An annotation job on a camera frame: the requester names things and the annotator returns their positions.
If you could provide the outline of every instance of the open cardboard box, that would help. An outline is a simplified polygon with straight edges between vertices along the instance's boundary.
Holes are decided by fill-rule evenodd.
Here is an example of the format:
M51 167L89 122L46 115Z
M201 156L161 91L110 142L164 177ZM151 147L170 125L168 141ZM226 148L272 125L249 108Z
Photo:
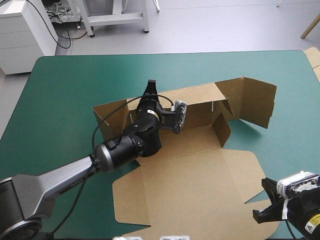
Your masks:
M264 240L272 235L277 222L257 224L252 217L253 209L264 209L269 201L246 203L263 190L265 174L256 156L223 146L231 134L227 120L268 128L276 86L240 77L161 94L188 104L184 128L180 134L161 131L159 152L137 159L140 167L113 183L116 220L150 226L126 236ZM95 106L97 120L126 101ZM170 108L165 99L160 101ZM101 126L105 140L134 121L138 103L123 107Z

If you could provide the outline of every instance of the cabinet drawer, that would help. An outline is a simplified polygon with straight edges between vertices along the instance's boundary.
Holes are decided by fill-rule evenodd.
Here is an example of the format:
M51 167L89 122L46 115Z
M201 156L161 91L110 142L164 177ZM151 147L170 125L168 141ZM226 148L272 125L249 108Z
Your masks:
M0 34L30 31L23 16L9 16L0 18Z
M37 46L31 31L0 33L0 49Z
M5 74L31 72L43 53L38 46L0 49L0 68Z

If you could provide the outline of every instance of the yellow sticker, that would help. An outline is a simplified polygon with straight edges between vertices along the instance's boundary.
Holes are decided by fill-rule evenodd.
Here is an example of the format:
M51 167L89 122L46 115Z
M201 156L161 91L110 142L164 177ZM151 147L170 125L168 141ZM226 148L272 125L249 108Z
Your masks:
M315 216L313 216L310 220L310 223L312 223L315 227L318 226L320 224L320 214L317 214Z

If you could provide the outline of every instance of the green table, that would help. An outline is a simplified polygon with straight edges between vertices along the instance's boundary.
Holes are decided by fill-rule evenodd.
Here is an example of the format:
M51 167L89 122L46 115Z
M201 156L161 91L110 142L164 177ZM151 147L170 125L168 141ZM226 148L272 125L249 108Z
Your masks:
M320 173L319 82L303 52L261 51L42 57L0 141L0 178L38 175L89 154L96 126L92 106L138 96L148 79L157 80L162 92L240 76L277 85L275 108L269 129L230 122L225 147L253 151L272 179L300 170ZM56 237L107 238L143 228L114 219L112 182L136 167L93 176ZM60 222L77 190L56 201L44 231ZM272 237L289 236L281 224Z

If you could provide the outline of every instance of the black cable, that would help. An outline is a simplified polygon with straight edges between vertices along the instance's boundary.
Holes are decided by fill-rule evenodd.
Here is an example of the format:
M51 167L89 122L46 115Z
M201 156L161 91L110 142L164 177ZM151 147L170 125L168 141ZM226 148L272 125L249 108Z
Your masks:
M115 110L113 110L111 113L109 113L107 116L105 116L105 117L97 124L96 128L95 128L94 131L93 131L93 134L92 134L92 142L91 142L91 143L92 143L93 159L94 159L94 160L96 159L96 149L95 149L95 148L96 148L96 143L95 143L95 137L96 137L96 133L97 133L97 130L99 129L100 125L101 125L105 120L107 120L109 117L111 117L114 113L116 113L116 112L119 111L121 108L123 108L124 106L126 106L127 104L133 102L134 100L137 100L137 99L140 99L140 98L144 98L144 97L150 97L150 96L158 96L158 97L160 97L160 98L167 99L167 100L171 103L172 106L174 105L174 103L173 103L168 97L166 97L166 96L162 96L162 95L158 95L158 94L149 94L149 95L137 96L137 97L135 97L135 98L133 98L133 99L125 102L124 104L122 104L121 106L119 106L118 108L116 108ZM73 202L73 204L72 204L69 212L65 215L65 217L64 217L64 218L62 219L62 221L58 224L58 226L47 236L48 239L50 239L51 237L54 236L54 234L55 234L55 233L59 230L59 228L66 222L66 220L70 217L70 215L71 215L72 212L74 211L74 209L75 209L75 207L76 207L76 205L77 205L77 203L78 203L79 197L80 197L80 195L81 195L81 193L82 193L82 191L83 191L83 189L84 189L84 186L85 186L85 184L86 184L86 181L87 181L87 179L88 179L88 177L89 177L89 175L90 175L90 173L91 173L91 171L92 171L92 169L93 169L93 166L94 166L94 165L92 164L92 165L90 166L88 172L86 173L86 175L85 175L85 177L84 177L84 179L83 179L83 181L82 181L81 187L80 187L80 189L79 189L79 191L78 191L78 193L77 193L77 195L76 195L76 197L75 197L75 199L74 199L74 202Z
M56 42L56 44L58 44L58 46L60 46L60 47L63 48L63 49L68 49L68 48L70 48L70 47L71 47L71 40L69 39L69 46L68 46L68 47L65 47L65 46L62 46L61 44L59 44L58 41L57 41L57 40L54 38L54 36L52 35L52 33L51 33L51 31L50 31L50 29L49 29L46 21L44 20L44 17L41 15L41 13L39 12L38 8L37 8L30 0L26 0L26 1L27 1L28 3L30 3L30 4L34 7L34 9L38 12L38 14L40 15L42 21L44 22L44 24L45 24L45 26L46 26L46 29L48 29L48 31L49 31L52 39Z
M65 36L61 36L60 34L57 33L57 35L63 39L69 39L69 40L77 40L77 39L81 39L83 38L85 35L87 34L87 32L85 32L83 35L81 36L78 36L78 37L72 37L72 38L69 38L69 37L65 37Z
M50 18L59 17L57 14L55 14L55 13L53 13L53 12L51 12L51 11L47 11L46 13L47 13L47 14L52 14L51 16L49 16ZM77 39L83 38L83 37L87 34L87 32L85 32L85 33L84 33L83 35L81 35L81 36L71 37L71 38L70 38L69 34L68 34L69 37L62 36L62 35L60 35L60 34L58 34L58 33L56 33L56 34L57 34L59 37L63 38L63 39L77 40Z
M292 229L291 229L291 227L290 227L290 225L289 225L289 221L288 221L288 220L285 220L285 224L286 224L286 226L287 226L287 228L288 228L291 236L293 237L293 239L296 240L297 238L296 238L294 232L292 231Z

